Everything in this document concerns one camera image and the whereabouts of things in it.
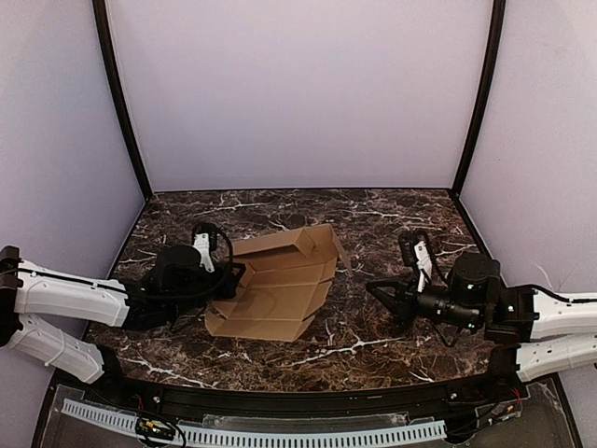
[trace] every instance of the marble table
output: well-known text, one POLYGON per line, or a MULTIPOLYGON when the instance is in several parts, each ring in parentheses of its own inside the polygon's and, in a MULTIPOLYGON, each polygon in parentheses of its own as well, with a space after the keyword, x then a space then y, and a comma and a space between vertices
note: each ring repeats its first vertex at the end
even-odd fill
POLYGON ((331 223, 354 276, 339 264, 326 304, 293 343, 214 338, 201 313, 182 316, 174 330, 91 324, 86 341, 114 348, 127 376, 170 385, 295 392, 407 386, 485 371, 493 344, 480 334, 465 331, 454 348, 446 348, 423 320, 400 332, 365 291, 371 279, 405 272, 397 244, 403 230, 427 230, 445 272, 462 252, 477 250, 445 190, 159 193, 133 229, 114 277, 140 278, 163 247, 188 244, 199 220, 214 222, 231 239, 331 223))

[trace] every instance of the brown marble tabletop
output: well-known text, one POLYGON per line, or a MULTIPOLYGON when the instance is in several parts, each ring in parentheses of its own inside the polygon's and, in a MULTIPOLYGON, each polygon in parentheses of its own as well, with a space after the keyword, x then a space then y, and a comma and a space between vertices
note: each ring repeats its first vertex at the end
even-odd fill
POLYGON ((231 239, 331 223, 354 277, 339 264, 326 304, 293 343, 214 338, 201 313, 181 316, 174 330, 125 331, 91 324, 86 341, 114 348, 127 376, 170 385, 297 392, 415 385, 485 371, 493 344, 480 334, 464 331, 455 347, 446 348, 423 320, 400 333, 391 315, 365 291, 369 280, 406 271, 397 243, 403 230, 427 230, 445 272, 462 252, 477 250, 446 191, 159 193, 134 228, 114 276, 139 279, 163 247, 188 244, 199 220, 214 222, 231 239))

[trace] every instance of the cardboard box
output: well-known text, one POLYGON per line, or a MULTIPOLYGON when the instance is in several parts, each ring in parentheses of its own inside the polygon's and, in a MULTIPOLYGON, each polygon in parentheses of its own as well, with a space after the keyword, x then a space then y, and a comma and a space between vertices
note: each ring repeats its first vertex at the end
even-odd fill
POLYGON ((246 266, 237 295, 213 301, 205 315, 212 336, 295 341, 326 301, 338 258, 346 251, 329 224, 235 241, 246 266))

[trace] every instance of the gray floor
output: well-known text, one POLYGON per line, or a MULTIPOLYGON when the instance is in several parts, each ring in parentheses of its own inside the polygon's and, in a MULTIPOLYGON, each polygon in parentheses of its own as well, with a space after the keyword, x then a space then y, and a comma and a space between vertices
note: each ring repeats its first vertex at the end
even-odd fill
MULTIPOLYGON (((561 402, 555 393, 553 383, 547 380, 529 385, 529 393, 531 397, 524 401, 524 410, 521 418, 513 419, 500 426, 489 427, 462 446, 473 448, 503 448, 504 446, 541 448, 573 447, 565 414, 561 402)), ((67 396, 74 399, 76 393, 67 396)), ((41 445, 42 448, 78 448, 81 446, 85 446, 86 448, 103 448, 106 446, 114 448, 138 448, 142 446, 138 440, 115 434, 69 416, 61 415, 61 407, 61 400, 57 399, 55 405, 52 406, 46 437, 44 437, 41 445)), ((452 445, 445 441, 435 441, 409 446, 446 448, 452 445)))
POLYGON ((587 366, 560 373, 585 448, 597 448, 597 369, 587 366))

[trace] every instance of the open cardboard box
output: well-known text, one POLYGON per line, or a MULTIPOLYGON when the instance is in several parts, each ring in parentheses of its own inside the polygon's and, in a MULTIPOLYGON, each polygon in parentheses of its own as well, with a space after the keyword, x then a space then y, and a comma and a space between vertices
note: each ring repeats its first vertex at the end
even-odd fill
POLYGON ((235 241, 233 247, 246 272, 236 297, 213 301, 207 311, 212 336, 295 341, 326 301, 338 258, 352 274, 329 224, 235 241))

